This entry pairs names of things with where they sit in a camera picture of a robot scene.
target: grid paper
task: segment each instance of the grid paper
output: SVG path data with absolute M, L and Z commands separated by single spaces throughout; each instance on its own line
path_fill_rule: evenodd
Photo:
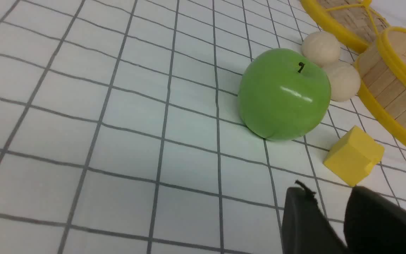
M 360 185 L 406 209 L 406 147 L 358 97 L 286 142 L 237 114 L 246 66 L 319 30 L 297 0 L 0 1 L 0 253 L 280 253 L 297 179 L 342 235 L 322 160 L 354 125 L 385 147 Z

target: apple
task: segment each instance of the apple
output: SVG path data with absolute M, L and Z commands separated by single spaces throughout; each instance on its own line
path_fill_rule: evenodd
M 285 48 L 268 50 L 245 70 L 238 94 L 245 125 L 270 140 L 305 135 L 330 104 L 331 88 L 322 68 Z

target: basket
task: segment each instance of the basket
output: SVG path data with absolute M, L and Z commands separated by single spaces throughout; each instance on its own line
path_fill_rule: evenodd
M 362 81 L 361 101 L 406 146 L 406 29 L 384 30 L 355 67 Z
M 301 3 L 322 29 L 358 53 L 364 52 L 390 26 L 369 6 L 371 0 L 301 0 Z

